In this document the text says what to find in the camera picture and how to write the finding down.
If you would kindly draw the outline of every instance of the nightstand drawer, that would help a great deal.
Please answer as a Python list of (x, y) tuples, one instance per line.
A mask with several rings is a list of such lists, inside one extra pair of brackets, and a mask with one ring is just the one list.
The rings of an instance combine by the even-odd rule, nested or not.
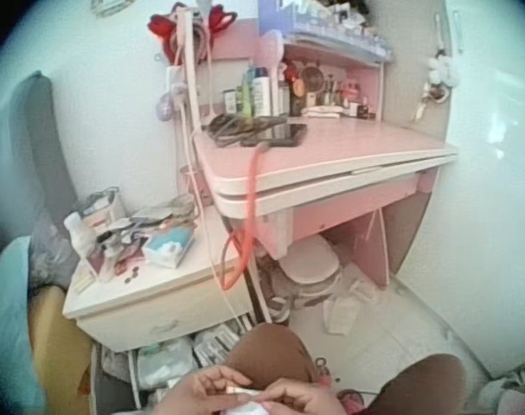
[[(244, 278), (226, 295), (238, 316), (253, 309)], [(220, 288), (210, 278), (79, 319), (78, 325), (111, 350), (123, 352), (188, 335), (233, 317)]]

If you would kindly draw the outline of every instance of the desk drawer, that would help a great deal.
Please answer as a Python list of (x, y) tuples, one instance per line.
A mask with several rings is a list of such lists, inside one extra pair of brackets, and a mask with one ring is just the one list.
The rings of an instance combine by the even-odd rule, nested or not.
[(293, 241), (359, 218), (416, 192), (419, 175), (314, 201), (293, 210)]
[[(237, 315), (253, 309), (245, 279), (228, 291)], [(138, 303), (78, 320), (92, 338), (115, 352), (188, 335), (233, 318), (211, 278)]]

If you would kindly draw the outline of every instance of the person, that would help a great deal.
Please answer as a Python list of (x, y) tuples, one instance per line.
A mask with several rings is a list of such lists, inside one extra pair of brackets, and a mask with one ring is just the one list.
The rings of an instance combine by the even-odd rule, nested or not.
[[(313, 360), (288, 328), (260, 324), (244, 335), (223, 366), (190, 374), (168, 392), (155, 415), (209, 415), (262, 404), (271, 415), (345, 415), (331, 390), (318, 384)], [(226, 394), (227, 386), (262, 391), (251, 397)], [(464, 369), (458, 358), (436, 354), (388, 382), (361, 415), (455, 415), (464, 396)]]

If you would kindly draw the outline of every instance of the brown pants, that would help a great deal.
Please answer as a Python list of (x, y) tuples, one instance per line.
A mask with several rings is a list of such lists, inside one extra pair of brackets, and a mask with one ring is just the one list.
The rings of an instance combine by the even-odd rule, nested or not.
[[(263, 390), (287, 378), (317, 382), (313, 360), (288, 328), (260, 324), (235, 346), (225, 364)], [(448, 354), (430, 356), (387, 383), (363, 415), (455, 415), (464, 396), (464, 369)]]

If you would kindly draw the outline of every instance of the red bow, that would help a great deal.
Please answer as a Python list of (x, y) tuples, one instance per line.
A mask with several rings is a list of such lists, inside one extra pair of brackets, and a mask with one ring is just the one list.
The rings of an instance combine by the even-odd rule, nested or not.
[[(183, 3), (176, 3), (172, 8), (171, 13), (175, 13), (178, 8), (187, 7)], [(214, 35), (227, 29), (237, 19), (237, 13), (234, 11), (225, 12), (224, 6), (221, 4), (215, 5), (210, 10), (208, 16), (208, 28), (210, 30), (210, 47), (214, 46)], [(163, 43), (163, 51), (171, 63), (174, 62), (176, 51), (170, 47), (170, 39), (176, 30), (176, 22), (173, 22), (168, 16), (153, 15), (150, 17), (150, 22), (147, 25), (149, 30), (160, 37)]]

